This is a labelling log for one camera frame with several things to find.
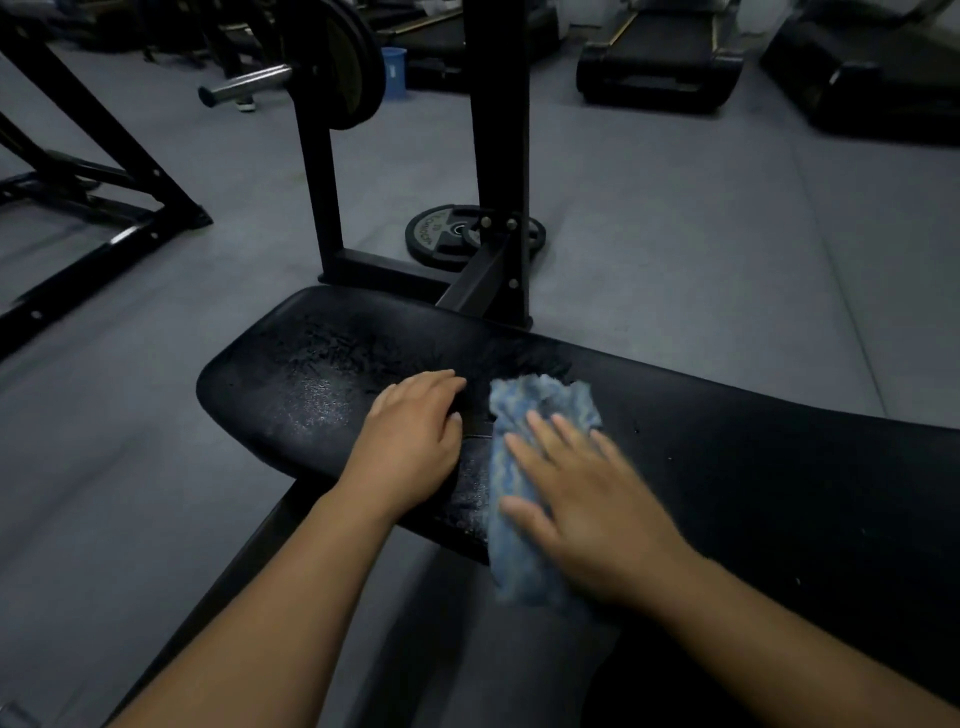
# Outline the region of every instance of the weight bench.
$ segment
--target weight bench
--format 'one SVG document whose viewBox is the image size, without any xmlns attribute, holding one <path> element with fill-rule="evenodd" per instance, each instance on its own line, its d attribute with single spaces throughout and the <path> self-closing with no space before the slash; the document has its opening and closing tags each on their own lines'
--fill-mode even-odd
<svg viewBox="0 0 960 728">
<path fill-rule="evenodd" d="M 277 4 L 328 285 L 281 303 L 197 383 L 201 405 L 221 427 L 296 480 L 114 715 L 333 486 L 377 393 L 443 368 L 468 380 L 453 405 L 464 415 L 460 463 L 401 525 L 485 563 L 490 381 L 581 379 L 606 431 L 697 549 L 960 704 L 960 431 L 777 400 L 525 330 L 529 84 L 526 9 L 514 0 L 465 4 L 473 67 L 495 65 L 474 78 L 470 92 L 481 208 L 476 254 L 454 274 L 345 248 L 324 116 L 327 75 L 317 73 L 323 38 L 305 29 L 323 27 L 327 18 L 317 13 L 329 13 L 345 17 L 344 33 L 352 33 L 351 12 L 340 0 Z M 369 39 L 352 42 L 362 50 Z"/>
</svg>

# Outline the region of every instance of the black metal upright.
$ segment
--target black metal upright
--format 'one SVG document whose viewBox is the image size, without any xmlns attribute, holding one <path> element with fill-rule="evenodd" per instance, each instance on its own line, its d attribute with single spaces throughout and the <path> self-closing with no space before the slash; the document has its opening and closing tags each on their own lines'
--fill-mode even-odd
<svg viewBox="0 0 960 728">
<path fill-rule="evenodd" d="M 480 235 L 504 241 L 503 277 L 486 318 L 521 328 L 530 326 L 529 14 L 530 0 L 464 0 L 477 187 L 480 207 L 492 212 Z"/>
</svg>

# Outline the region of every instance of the black bench pad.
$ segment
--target black bench pad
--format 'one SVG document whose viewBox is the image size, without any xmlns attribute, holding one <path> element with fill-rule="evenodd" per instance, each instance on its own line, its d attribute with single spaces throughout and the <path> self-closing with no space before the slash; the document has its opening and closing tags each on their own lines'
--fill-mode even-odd
<svg viewBox="0 0 960 728">
<path fill-rule="evenodd" d="M 451 367 L 469 382 L 456 406 L 481 435 L 495 377 L 589 382 L 605 429 L 701 552 L 960 702 L 958 431 L 807 407 L 327 286 L 240 336 L 197 394 L 256 456 L 324 488 L 380 390 Z M 468 437 L 456 482 L 404 524 L 483 560 L 488 451 Z"/>
</svg>

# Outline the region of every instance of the gym floor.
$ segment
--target gym floor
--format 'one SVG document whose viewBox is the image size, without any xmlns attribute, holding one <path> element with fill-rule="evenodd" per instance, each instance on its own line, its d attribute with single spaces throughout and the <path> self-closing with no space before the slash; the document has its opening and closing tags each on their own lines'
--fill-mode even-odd
<svg viewBox="0 0 960 728">
<path fill-rule="evenodd" d="M 289 98 L 58 50 L 215 225 L 176 238 L 0 365 L 0 702 L 97 726 L 290 483 L 207 418 L 202 366 L 319 257 Z M 531 81 L 535 331 L 832 409 L 960 427 L 960 151 L 825 137 L 749 65 L 712 118 L 585 106 L 578 48 Z M 4 113 L 108 161 L 6 60 Z M 348 245 L 406 257 L 415 213 L 476 200 L 468 99 L 416 93 L 336 133 Z M 0 158 L 0 177 L 20 171 Z M 106 231 L 0 213 L 7 300 Z M 615 635 L 492 598 L 397 530 L 321 724 L 575 726 Z"/>
</svg>

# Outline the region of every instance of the hand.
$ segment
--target hand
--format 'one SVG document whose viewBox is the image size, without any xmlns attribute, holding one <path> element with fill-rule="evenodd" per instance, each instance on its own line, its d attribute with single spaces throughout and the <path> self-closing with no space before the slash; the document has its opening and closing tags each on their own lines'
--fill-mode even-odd
<svg viewBox="0 0 960 728">
<path fill-rule="evenodd" d="M 452 369 L 391 384 L 373 401 L 337 489 L 396 522 L 440 487 L 460 457 L 463 421 L 446 416 L 467 380 Z"/>
<path fill-rule="evenodd" d="M 517 496 L 503 497 L 500 510 L 575 583 L 606 601 L 652 609 L 699 554 L 609 438 L 596 430 L 588 437 L 560 415 L 551 426 L 531 411 L 527 422 L 545 457 L 513 433 L 505 442 L 552 518 Z"/>
</svg>

